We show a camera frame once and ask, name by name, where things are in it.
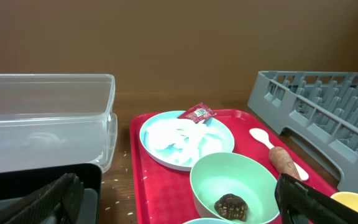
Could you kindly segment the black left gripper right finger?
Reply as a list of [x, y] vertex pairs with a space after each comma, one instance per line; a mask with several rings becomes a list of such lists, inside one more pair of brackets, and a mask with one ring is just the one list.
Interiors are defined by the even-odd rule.
[[280, 174], [275, 199], [283, 224], [358, 224], [357, 211], [288, 174]]

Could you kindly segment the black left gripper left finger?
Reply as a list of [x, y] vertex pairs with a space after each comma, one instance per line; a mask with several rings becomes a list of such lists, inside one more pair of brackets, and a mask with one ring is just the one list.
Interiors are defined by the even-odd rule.
[[0, 210], [0, 224], [77, 222], [85, 187], [74, 173], [43, 186]]

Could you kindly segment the orange carrot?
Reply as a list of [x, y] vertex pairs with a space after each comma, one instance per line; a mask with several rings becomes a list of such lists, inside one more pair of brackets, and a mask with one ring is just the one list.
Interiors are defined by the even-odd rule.
[[293, 159], [284, 148], [273, 147], [268, 153], [268, 159], [279, 174], [286, 173], [298, 180], [301, 180]]

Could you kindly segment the green bowl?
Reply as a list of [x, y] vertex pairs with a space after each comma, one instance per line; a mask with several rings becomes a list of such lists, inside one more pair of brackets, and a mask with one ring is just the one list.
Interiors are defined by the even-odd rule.
[[257, 161], [236, 153], [202, 157], [190, 171], [190, 185], [198, 215], [225, 220], [214, 204], [233, 194], [248, 206], [244, 223], [273, 223], [280, 212], [275, 200], [277, 179]]

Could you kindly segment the brown mushroom piece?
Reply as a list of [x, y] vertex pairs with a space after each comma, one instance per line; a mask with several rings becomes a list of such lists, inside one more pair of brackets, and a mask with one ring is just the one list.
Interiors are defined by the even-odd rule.
[[215, 202], [214, 209], [220, 217], [227, 220], [240, 220], [244, 222], [247, 219], [249, 207], [239, 196], [226, 194]]

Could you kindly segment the light blue bowl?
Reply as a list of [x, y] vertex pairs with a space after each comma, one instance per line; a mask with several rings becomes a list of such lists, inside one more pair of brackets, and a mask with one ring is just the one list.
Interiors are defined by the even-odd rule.
[[218, 218], [197, 218], [189, 220], [184, 224], [232, 224], [232, 222]]

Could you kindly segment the light blue plate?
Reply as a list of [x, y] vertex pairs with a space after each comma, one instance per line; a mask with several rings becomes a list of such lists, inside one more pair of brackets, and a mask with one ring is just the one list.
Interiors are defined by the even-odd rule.
[[171, 169], [189, 171], [204, 156], [234, 150], [234, 136], [216, 117], [195, 123], [180, 119], [181, 114], [159, 113], [141, 125], [139, 140], [153, 160]]

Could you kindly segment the red ketchup packet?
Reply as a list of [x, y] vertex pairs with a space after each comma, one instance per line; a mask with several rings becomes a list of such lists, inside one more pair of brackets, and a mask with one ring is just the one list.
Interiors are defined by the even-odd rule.
[[216, 112], [204, 103], [199, 103], [179, 115], [178, 119], [189, 119], [194, 123], [216, 116]]

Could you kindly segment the white napkin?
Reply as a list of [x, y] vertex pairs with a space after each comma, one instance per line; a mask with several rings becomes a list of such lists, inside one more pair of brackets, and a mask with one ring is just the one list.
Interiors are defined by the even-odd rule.
[[191, 167], [204, 156], [230, 149], [220, 128], [204, 121], [159, 119], [145, 129], [145, 148], [168, 164]]

